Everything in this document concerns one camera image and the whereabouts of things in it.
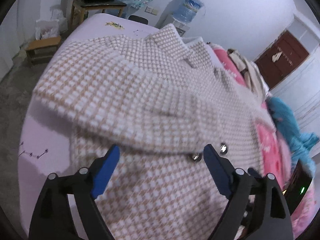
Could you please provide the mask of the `beige white houndstooth coat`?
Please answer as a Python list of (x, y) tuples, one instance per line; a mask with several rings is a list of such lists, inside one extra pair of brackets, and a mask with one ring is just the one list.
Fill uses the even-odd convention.
[(96, 201), (116, 239), (207, 239), (227, 199), (191, 155), (225, 144), (235, 167), (263, 172), (257, 127), (276, 130), (262, 102), (212, 63), (203, 39), (172, 25), (141, 39), (68, 44), (34, 98), (72, 123), (74, 167), (120, 147)]

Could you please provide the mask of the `beige and white clothes pile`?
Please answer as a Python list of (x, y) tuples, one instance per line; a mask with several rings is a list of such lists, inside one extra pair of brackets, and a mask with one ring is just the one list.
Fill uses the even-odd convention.
[(249, 61), (242, 56), (238, 50), (228, 49), (227, 53), (244, 78), (247, 87), (257, 99), (264, 102), (267, 98), (269, 87), (261, 75), (258, 66), (253, 61)]

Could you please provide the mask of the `pink floral fleece blanket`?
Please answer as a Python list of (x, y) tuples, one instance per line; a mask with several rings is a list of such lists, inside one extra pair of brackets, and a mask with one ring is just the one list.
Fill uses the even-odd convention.
[[(247, 87), (244, 78), (238, 71), (233, 61), (228, 57), (227, 50), (217, 44), (208, 43), (208, 46), (211, 47), (225, 70), (227, 70), (227, 72), (234, 77), (236, 82)], [(272, 94), (268, 91), (267, 98), (269, 97), (272, 97)], [(264, 109), (268, 109), (266, 100), (262, 102), (262, 108)], [(284, 189), (286, 187), (286, 183), (290, 181), (294, 171), (291, 170), (290, 149), (281, 133), (277, 130), (272, 132), (262, 124), (257, 124), (257, 130), (259, 141), (262, 147), (264, 170), (266, 173), (274, 173), (280, 187)]]

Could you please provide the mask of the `teal fleece garment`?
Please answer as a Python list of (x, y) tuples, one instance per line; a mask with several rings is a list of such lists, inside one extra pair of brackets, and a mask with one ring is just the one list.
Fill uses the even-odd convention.
[(319, 143), (319, 137), (315, 133), (301, 132), (292, 109), (280, 98), (269, 97), (266, 103), (277, 131), (281, 133), (290, 149), (291, 170), (301, 161), (310, 176), (314, 177), (316, 164), (310, 157), (310, 151)]

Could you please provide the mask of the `lilac printed bed sheet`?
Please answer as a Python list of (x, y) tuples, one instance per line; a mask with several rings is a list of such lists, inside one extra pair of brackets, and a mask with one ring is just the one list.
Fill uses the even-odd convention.
[[(157, 28), (109, 14), (96, 14), (79, 25), (61, 44), (55, 56), (73, 41), (124, 34), (144, 38)], [(18, 149), (18, 183), (21, 224), (29, 231), (31, 217), (47, 176), (73, 174), (69, 154), (70, 122), (31, 99)]]

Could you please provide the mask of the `dark red wooden door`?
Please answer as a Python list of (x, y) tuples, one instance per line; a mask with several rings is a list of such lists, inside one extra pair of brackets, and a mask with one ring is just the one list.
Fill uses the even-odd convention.
[(283, 32), (255, 64), (270, 89), (276, 87), (309, 56), (304, 46), (289, 32)]

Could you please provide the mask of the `small wooden stool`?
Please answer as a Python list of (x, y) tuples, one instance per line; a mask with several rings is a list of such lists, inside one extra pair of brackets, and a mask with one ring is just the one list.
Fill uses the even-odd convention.
[(32, 65), (49, 62), (60, 44), (61, 36), (31, 42), (25, 49), (28, 62)]

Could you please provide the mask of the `white plastic bags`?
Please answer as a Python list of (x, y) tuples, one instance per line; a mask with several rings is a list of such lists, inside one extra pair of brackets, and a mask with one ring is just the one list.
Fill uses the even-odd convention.
[(37, 20), (35, 23), (35, 40), (44, 40), (58, 37), (68, 30), (68, 21), (61, 9), (52, 10), (52, 17), (49, 21)]

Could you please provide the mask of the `white water dispenser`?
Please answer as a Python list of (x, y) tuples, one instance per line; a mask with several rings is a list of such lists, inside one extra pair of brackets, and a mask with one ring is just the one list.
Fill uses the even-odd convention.
[(166, 19), (163, 22), (163, 27), (168, 25), (168, 24), (173, 24), (174, 27), (176, 28), (178, 34), (180, 35), (180, 37), (183, 37), (185, 35), (185, 33), (190, 29), (189, 25), (182, 23), (178, 20), (176, 20), (172, 14), (169, 14)]

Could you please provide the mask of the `white curtain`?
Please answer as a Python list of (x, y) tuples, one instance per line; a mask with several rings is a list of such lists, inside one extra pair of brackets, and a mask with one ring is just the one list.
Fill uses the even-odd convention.
[(41, 0), (16, 0), (1, 23), (1, 79), (13, 67), (23, 44), (35, 37)]

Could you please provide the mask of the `black waste bin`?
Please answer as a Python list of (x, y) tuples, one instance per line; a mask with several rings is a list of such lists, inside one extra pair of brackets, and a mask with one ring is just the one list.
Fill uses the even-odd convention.
[(134, 21), (134, 22), (138, 22), (141, 24), (145, 24), (148, 25), (149, 21), (146, 18), (140, 17), (140, 16), (136, 16), (136, 15), (131, 15), (129, 16), (128, 20)]

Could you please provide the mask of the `wall power socket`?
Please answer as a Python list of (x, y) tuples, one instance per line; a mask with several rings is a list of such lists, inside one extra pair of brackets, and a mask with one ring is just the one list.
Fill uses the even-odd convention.
[(152, 14), (152, 15), (157, 15), (158, 14), (158, 10), (152, 7), (147, 6), (145, 9), (146, 13)]

